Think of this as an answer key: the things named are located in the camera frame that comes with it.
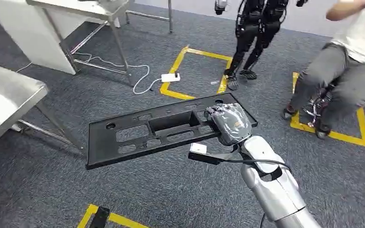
floor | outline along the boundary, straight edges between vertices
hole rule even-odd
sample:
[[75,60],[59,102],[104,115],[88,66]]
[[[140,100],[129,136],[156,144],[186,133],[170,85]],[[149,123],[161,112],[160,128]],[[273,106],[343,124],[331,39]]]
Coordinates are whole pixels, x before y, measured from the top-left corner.
[[[167,15],[162,8],[132,7]],[[120,29],[130,64],[151,67],[139,90],[167,73],[187,45],[225,56],[234,54],[232,20],[175,11],[174,21],[173,34],[168,33],[167,23],[137,16]],[[83,24],[67,42],[76,44],[94,27]],[[110,34],[104,28],[80,51],[119,63]],[[291,95],[292,73],[304,68],[328,40],[281,30],[254,68],[259,79],[241,80],[234,95],[259,120],[254,133],[270,142],[293,167],[301,194],[318,222],[330,228],[365,228],[365,147],[335,139],[320,141],[279,117]],[[0,66],[17,70],[27,63],[0,27]],[[182,80],[170,89],[193,96],[215,94],[213,82],[221,79],[225,66],[224,60],[188,53],[179,68]],[[84,66],[76,76],[39,66],[22,73],[48,85],[51,93],[44,103],[83,143],[87,143],[90,122],[179,101],[161,95],[160,84],[154,92],[134,95],[125,77]],[[36,110],[24,119],[53,128]],[[335,130],[360,137],[355,115],[338,122]],[[215,139],[204,144],[213,152],[228,150]],[[86,155],[74,148],[33,131],[25,135],[9,131],[0,138],[0,228],[77,227],[89,204],[151,228],[258,227],[262,211],[241,179],[240,166],[191,161],[188,149],[182,146],[87,171]],[[264,227],[273,225],[266,222]]]

gray pants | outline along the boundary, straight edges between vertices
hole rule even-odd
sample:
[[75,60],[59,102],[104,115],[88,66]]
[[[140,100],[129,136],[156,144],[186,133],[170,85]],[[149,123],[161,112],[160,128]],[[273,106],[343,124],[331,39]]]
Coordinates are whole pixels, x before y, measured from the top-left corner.
[[350,58],[344,47],[335,44],[327,44],[300,73],[290,104],[299,110],[336,78],[338,84],[332,91],[331,102],[323,110],[322,124],[331,126],[336,119],[365,106],[365,63]]

stainless steel table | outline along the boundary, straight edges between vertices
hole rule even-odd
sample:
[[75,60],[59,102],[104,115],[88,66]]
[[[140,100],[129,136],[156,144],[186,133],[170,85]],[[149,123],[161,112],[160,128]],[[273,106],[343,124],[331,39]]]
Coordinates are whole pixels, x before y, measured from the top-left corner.
[[[43,82],[0,67],[0,137],[16,122],[20,122],[24,126],[74,145],[84,152],[85,148],[41,102],[47,93],[47,86]],[[38,108],[65,137],[20,120],[33,107]]]
[[[60,45],[68,57],[70,63],[78,63],[87,65],[90,67],[96,67],[102,70],[107,70],[115,73],[120,73],[128,76],[129,84],[134,86],[136,81],[130,72],[128,63],[126,61],[124,52],[122,51],[121,40],[118,36],[117,28],[114,25],[114,20],[123,15],[129,6],[129,0],[101,0],[100,2],[95,1],[78,1],[78,0],[26,0],[27,4],[31,6],[41,7],[44,14],[47,16],[51,26],[54,28],[56,35],[60,40]],[[48,13],[47,9],[61,10],[67,13],[74,13],[78,15],[88,16],[91,18],[101,19],[104,21],[103,24],[98,26],[92,33],[90,33],[81,43],[79,43],[73,50],[69,50],[68,46],[64,42],[64,38],[61,36],[58,27],[53,22],[52,17]],[[121,56],[122,62],[124,64],[124,70],[109,68],[105,66],[100,66],[97,64],[87,63],[85,61],[74,59],[73,54],[75,54],[85,43],[87,43],[101,28],[106,24],[109,24],[113,35],[115,37],[116,47]]]
[[140,13],[140,12],[135,12],[135,11],[131,11],[131,10],[127,10],[125,12],[126,15],[126,22],[129,24],[129,17],[128,17],[128,13],[129,14],[134,14],[137,16],[142,16],[142,17],[146,17],[146,18],[152,18],[152,19],[157,19],[157,20],[164,20],[164,21],[168,21],[169,22],[169,27],[170,27],[170,33],[173,32],[173,9],[171,7],[171,0],[168,0],[168,4],[169,4],[169,17],[165,18],[165,17],[159,17],[156,15],[150,15],[150,14],[145,14],[145,13]]

robot leg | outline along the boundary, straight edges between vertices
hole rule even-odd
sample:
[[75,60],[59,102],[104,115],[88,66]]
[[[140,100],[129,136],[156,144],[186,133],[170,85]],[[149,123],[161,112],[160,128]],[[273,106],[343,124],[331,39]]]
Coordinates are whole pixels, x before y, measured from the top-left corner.
[[252,71],[252,68],[257,63],[259,57],[261,56],[263,50],[268,48],[272,42],[275,34],[280,30],[280,19],[286,10],[288,4],[287,0],[270,1],[268,2],[264,13],[262,21],[262,30],[259,32],[257,43],[255,48],[251,52],[243,70],[240,75],[245,76],[248,80],[257,79],[257,75]]
[[239,68],[243,61],[245,53],[249,50],[255,36],[258,33],[257,25],[246,25],[244,31],[241,32],[240,36],[237,37],[237,48],[236,53],[233,56],[233,60],[230,67],[224,71],[224,75],[227,77],[227,87],[231,90],[239,88],[237,77],[234,71]]

white table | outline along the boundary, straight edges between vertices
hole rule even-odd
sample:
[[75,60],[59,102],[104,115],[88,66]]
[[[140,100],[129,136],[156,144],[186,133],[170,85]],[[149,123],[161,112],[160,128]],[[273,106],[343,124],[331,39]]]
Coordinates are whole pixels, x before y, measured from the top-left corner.
[[[43,10],[43,13],[49,20],[51,26],[54,28],[54,31],[60,41],[60,45],[66,54],[68,60],[72,63],[73,68],[77,71],[77,68],[73,63],[79,63],[83,65],[87,65],[90,67],[96,67],[102,70],[107,70],[115,73],[120,73],[128,76],[128,80],[131,86],[134,85],[135,80],[132,78],[132,74],[130,73],[128,63],[126,61],[124,52],[121,47],[121,41],[118,36],[117,28],[114,25],[115,19],[120,15],[123,15],[126,12],[126,9],[129,6],[129,0],[112,0],[107,2],[95,2],[95,1],[78,1],[78,0],[26,0],[27,4],[35,7],[39,7]],[[95,29],[89,36],[87,36],[80,44],[76,46],[72,51],[66,46],[64,42],[64,37],[61,35],[61,31],[55,23],[53,17],[50,15],[48,10],[58,10],[66,13],[71,13],[75,15],[96,18],[103,20],[104,23],[101,24],[97,29]],[[81,48],[86,42],[88,42],[102,27],[106,24],[109,24],[113,35],[115,37],[116,47],[118,49],[118,53],[121,56],[123,62],[124,70],[108,68],[104,66],[100,66],[97,64],[86,63],[85,61],[74,59],[73,54],[77,52],[79,48]]]
[[[43,82],[0,67],[0,137],[16,122],[20,122],[85,151],[85,148],[72,136],[70,131],[41,102],[47,93],[47,86]],[[33,107],[38,108],[66,138],[20,120]]]
[[[73,75],[78,71],[77,64],[84,64],[127,75],[133,85],[116,30],[119,24],[115,24],[119,15],[124,16],[128,5],[129,0],[104,4],[78,0],[0,0],[0,24],[33,64]],[[64,39],[86,20],[99,21],[100,26],[70,51]],[[104,25],[112,28],[123,70],[86,63],[72,56]]]

